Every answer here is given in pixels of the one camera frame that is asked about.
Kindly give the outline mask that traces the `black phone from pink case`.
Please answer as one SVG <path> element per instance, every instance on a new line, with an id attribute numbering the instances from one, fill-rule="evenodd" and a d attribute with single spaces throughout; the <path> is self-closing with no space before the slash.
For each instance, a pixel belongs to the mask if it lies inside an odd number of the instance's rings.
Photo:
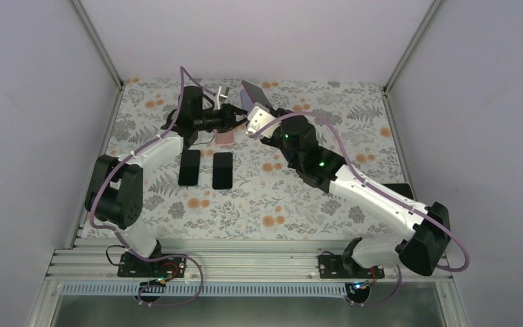
<path id="1" fill-rule="evenodd" d="M 233 187 L 233 154 L 220 152 L 213 155 L 212 188 L 227 190 Z"/>

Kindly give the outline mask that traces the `lilac phone case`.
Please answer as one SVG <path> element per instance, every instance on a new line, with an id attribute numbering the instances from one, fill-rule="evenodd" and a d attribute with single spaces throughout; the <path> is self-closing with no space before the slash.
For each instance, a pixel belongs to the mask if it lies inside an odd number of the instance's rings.
<path id="1" fill-rule="evenodd" d="M 252 110 L 253 102 L 251 101 L 251 98 L 249 97 L 249 95 L 245 89 L 242 89 L 240 91 L 240 101 L 241 101 L 243 110 L 246 110 L 246 111 Z"/>

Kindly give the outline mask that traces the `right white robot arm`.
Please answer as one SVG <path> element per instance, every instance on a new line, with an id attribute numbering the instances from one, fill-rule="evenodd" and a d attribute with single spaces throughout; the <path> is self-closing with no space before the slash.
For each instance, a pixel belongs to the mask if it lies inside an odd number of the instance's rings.
<path id="1" fill-rule="evenodd" d="M 439 261 L 452 239 L 443 204 L 428 206 L 367 177 L 346 152 L 319 145 L 314 125 L 299 112 L 283 110 L 273 116 L 261 110 L 250 113 L 248 120 L 248 134 L 279 149 L 307 185 L 345 199 L 391 230 L 393 235 L 382 240 L 354 238 L 341 254 L 346 275 L 359 277 L 378 265 L 403 265 L 427 277 L 442 268 Z"/>

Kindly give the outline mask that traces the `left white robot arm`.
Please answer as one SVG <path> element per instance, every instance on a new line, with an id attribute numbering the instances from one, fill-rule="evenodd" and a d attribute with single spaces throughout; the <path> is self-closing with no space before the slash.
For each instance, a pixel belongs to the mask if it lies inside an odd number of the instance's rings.
<path id="1" fill-rule="evenodd" d="M 209 98 L 196 86 L 181 89 L 178 107 L 168 117 L 161 133 L 136 150 L 119 157 L 97 158 L 84 201 L 90 225 L 113 232 L 146 276 L 162 267 L 159 241 L 139 217 L 143 208 L 144 177 L 187 152 L 201 131 L 231 131 L 246 122 L 247 111 Z"/>

